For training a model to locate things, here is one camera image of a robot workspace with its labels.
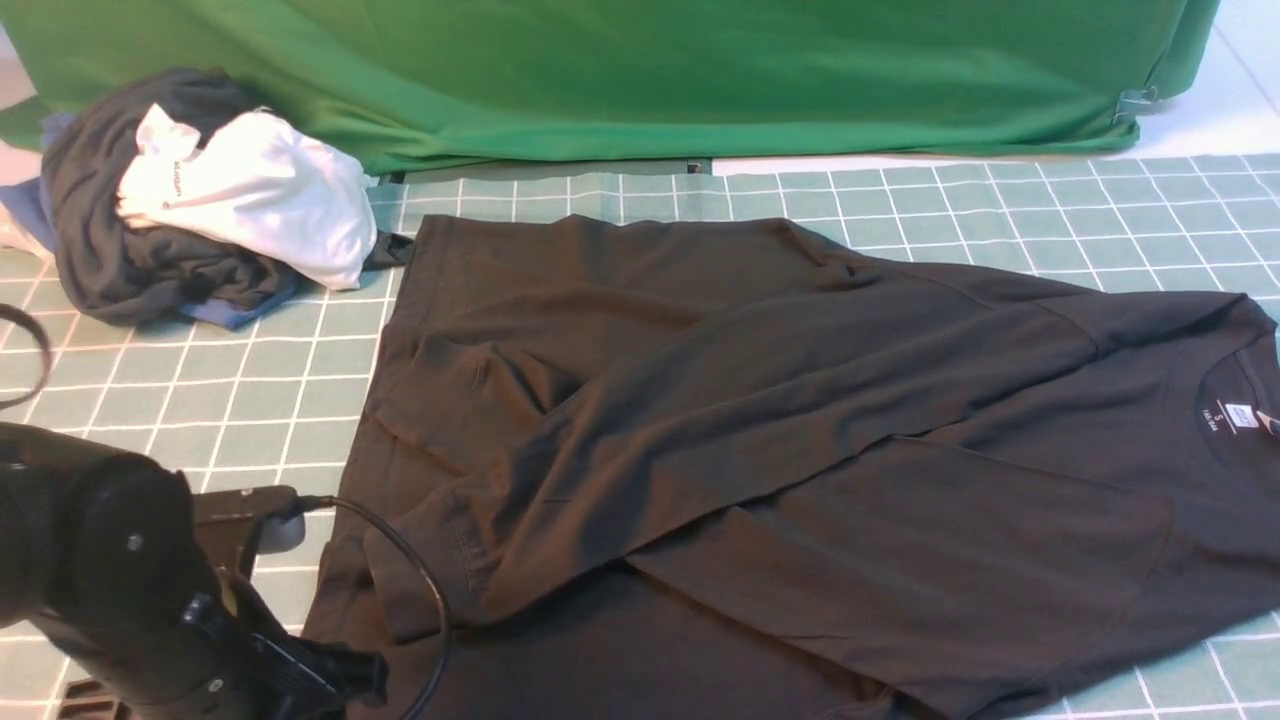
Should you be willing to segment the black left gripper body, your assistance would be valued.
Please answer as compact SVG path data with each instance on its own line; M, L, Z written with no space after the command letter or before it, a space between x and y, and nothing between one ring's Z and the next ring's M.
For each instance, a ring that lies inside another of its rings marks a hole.
M255 568L74 562L40 629L140 719L297 719L268 639L278 623L250 589Z

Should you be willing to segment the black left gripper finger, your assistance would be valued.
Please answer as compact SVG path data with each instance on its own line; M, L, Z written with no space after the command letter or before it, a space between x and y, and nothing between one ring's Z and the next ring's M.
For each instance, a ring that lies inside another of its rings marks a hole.
M352 703L381 707L389 670L379 653L294 635L250 637L262 671L265 716L346 716Z
M129 720L133 710L95 679L68 682L58 702L58 720Z

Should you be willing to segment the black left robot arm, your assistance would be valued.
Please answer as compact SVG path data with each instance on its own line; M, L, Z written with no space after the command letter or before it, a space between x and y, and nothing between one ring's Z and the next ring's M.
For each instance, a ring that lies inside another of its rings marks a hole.
M311 509L287 486L196 495L151 457L3 424L3 625L87 674L61 719L343 719L387 702L378 653L289 633L252 587Z

